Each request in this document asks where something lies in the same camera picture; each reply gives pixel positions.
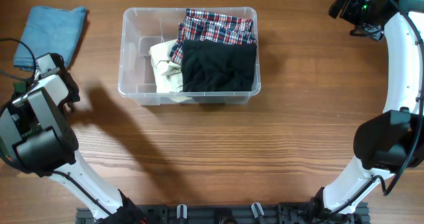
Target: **folded clothing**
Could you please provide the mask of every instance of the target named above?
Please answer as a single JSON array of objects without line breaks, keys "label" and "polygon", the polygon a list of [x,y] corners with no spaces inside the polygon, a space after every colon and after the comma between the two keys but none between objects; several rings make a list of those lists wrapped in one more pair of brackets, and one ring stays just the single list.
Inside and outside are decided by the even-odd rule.
[{"label": "folded clothing", "polygon": [[183,91],[251,91],[255,44],[186,40],[182,59]]},{"label": "folded clothing", "polygon": [[[45,6],[33,7],[30,11],[21,41],[39,57],[48,52],[63,56],[65,67],[71,63],[74,50],[82,32],[87,10],[84,7],[73,11]],[[32,57],[22,45],[13,57],[15,67],[32,70]]]},{"label": "folded clothing", "polygon": [[168,56],[175,40],[156,44],[150,48],[157,93],[180,92],[183,89],[181,66],[171,62]]},{"label": "folded clothing", "polygon": [[182,63],[185,40],[212,40],[223,44],[256,44],[253,21],[206,11],[187,9],[184,23],[178,26],[178,39],[170,52],[171,61]]}]

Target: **black cloth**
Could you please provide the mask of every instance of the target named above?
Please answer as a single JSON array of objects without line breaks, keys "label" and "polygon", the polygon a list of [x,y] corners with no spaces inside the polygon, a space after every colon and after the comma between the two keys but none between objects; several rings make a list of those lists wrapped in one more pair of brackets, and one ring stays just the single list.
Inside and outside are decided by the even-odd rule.
[{"label": "black cloth", "polygon": [[252,91],[256,45],[183,43],[183,91]]}]

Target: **black mount bracket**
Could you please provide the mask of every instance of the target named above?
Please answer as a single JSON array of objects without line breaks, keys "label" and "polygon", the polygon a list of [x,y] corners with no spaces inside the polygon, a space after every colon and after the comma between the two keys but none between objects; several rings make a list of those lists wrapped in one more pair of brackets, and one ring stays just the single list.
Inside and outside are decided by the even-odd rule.
[{"label": "black mount bracket", "polygon": [[[255,218],[250,205],[195,206],[188,207],[187,219],[177,218],[178,207],[167,205],[139,205],[147,216],[146,224],[220,224],[224,218],[231,218],[237,224],[312,224],[319,219],[308,221],[309,203],[279,203],[263,205],[262,220]],[[356,212],[340,221],[325,221],[324,224],[369,224],[370,216],[367,203],[359,203]],[[95,220],[87,208],[78,209],[75,224],[94,224]]]}]

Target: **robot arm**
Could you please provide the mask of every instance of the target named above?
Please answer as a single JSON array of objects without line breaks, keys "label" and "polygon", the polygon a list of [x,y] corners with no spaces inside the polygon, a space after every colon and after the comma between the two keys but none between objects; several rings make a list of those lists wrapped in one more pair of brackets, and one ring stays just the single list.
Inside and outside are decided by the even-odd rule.
[{"label": "robot arm", "polygon": [[[424,30],[423,0],[398,0],[408,11],[418,30]],[[354,213],[359,202],[382,180],[395,175],[407,158],[419,122],[423,58],[419,40],[411,25],[387,0],[337,0],[329,14],[355,25],[355,32],[374,40],[386,37],[389,50],[389,85],[384,114],[361,125],[354,139],[354,153],[348,166],[332,183],[316,196],[320,208],[316,216],[326,218],[330,213]],[[413,153],[408,167],[417,166],[423,159],[421,144]]]},{"label": "robot arm", "polygon": [[63,106],[80,97],[63,60],[57,54],[46,54],[37,64],[34,84],[0,116],[0,137],[13,166],[63,185],[99,222],[134,219],[142,223],[143,213],[102,179],[78,151],[78,140],[64,118]]}]

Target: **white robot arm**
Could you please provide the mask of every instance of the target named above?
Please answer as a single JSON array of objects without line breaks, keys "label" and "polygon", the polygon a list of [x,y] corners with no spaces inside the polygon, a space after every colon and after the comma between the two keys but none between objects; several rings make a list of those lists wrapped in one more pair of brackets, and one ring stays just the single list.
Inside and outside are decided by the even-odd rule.
[{"label": "white robot arm", "polygon": [[64,118],[64,104],[79,101],[78,87],[58,54],[36,60],[28,91],[12,100],[0,116],[0,137],[12,167],[47,177],[70,190],[102,223],[120,223],[144,214],[117,188],[101,178],[78,151],[78,141]]},{"label": "white robot arm", "polygon": [[[362,12],[367,7],[371,7],[372,3],[378,3],[378,0],[364,1],[366,1],[365,4],[361,5]],[[423,9],[424,4],[421,4],[421,7],[416,11],[410,10],[407,12],[409,18],[419,31],[424,30]],[[367,29],[372,31],[373,28],[369,26]],[[381,31],[381,34],[386,37],[389,54],[388,96],[383,113],[407,109],[409,113],[418,115],[419,106],[422,105],[417,99],[421,96],[421,81],[423,79],[423,58],[418,44],[421,38],[417,38],[411,25],[399,12],[394,13],[394,15],[386,21],[384,24],[384,31]],[[358,203],[369,194],[381,180],[375,180],[375,182],[366,190],[363,190],[349,206],[344,209],[339,208],[357,195],[374,176],[381,176],[383,180],[386,180],[396,173],[395,167],[388,168],[382,165],[384,162],[379,164],[381,168],[376,166],[375,168],[365,169],[363,167],[363,161],[357,156],[358,155],[352,158],[342,174],[333,183],[323,189],[323,206],[329,212],[337,210],[337,213],[340,214],[354,213]]]}]

